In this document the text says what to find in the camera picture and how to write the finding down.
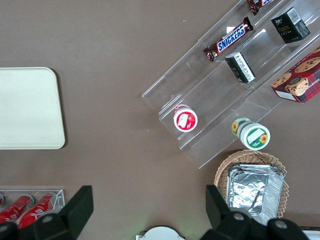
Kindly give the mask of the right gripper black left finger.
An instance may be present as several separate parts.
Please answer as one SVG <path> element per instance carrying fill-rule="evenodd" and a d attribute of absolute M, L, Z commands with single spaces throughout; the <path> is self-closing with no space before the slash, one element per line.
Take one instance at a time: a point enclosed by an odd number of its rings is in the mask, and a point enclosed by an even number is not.
<path fill-rule="evenodd" d="M 2 240 L 76 240 L 94 211 L 93 188 L 83 185 L 58 212 L 41 216 L 26 228 L 0 225 Z"/>

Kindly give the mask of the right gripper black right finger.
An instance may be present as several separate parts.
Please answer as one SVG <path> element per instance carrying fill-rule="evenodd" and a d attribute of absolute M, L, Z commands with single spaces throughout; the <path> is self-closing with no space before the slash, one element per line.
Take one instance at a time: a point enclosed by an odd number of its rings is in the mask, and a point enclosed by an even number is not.
<path fill-rule="evenodd" d="M 205 189 L 205 207 L 212 226 L 202 240 L 307 240 L 294 222 L 274 218 L 267 225 L 258 223 L 247 214 L 230 210 L 215 185 Z"/>

